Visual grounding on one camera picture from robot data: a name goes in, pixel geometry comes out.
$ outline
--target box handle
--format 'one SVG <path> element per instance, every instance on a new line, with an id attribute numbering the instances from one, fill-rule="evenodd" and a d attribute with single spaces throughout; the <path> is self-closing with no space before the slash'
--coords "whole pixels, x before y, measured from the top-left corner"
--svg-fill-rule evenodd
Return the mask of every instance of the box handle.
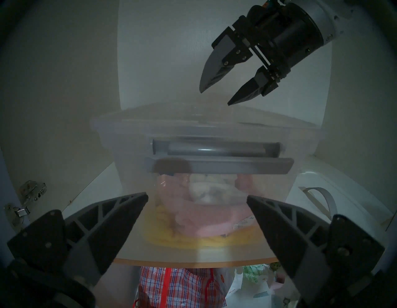
<path id="1" fill-rule="evenodd" d="M 280 158 L 280 143 L 214 140 L 153 140 L 147 172 L 160 174 L 287 174 L 292 158 Z"/>

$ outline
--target red and blue plaid bag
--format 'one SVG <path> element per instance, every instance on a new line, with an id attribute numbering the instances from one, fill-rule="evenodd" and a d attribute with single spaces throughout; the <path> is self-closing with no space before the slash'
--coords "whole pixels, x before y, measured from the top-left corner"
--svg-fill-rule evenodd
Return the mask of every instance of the red and blue plaid bag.
<path id="1" fill-rule="evenodd" d="M 141 267 L 136 308 L 220 308 L 225 296 L 214 269 Z"/>

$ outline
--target clear plastic storage box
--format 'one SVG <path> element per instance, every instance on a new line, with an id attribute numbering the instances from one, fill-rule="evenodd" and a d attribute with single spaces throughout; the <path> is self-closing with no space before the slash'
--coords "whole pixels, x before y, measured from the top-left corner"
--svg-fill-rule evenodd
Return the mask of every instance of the clear plastic storage box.
<path id="1" fill-rule="evenodd" d="M 92 121 L 125 194 L 145 191 L 144 238 L 178 248 L 263 239 L 245 200 L 285 201 L 322 136 L 298 119 L 224 103 L 155 103 Z"/>

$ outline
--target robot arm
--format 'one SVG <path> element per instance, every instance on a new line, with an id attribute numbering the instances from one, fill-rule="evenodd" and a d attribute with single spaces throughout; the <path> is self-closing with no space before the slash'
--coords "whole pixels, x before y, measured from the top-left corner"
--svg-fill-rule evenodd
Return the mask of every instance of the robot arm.
<path id="1" fill-rule="evenodd" d="M 263 6 L 253 6 L 247 16 L 240 16 L 233 24 L 234 30 L 227 27 L 218 36 L 201 75 L 201 93 L 254 52 L 263 66 L 227 104 L 265 96 L 278 87 L 295 64 L 342 34 L 351 16 L 350 7 L 343 1 L 284 3 L 282 6 L 277 0 L 269 0 Z"/>

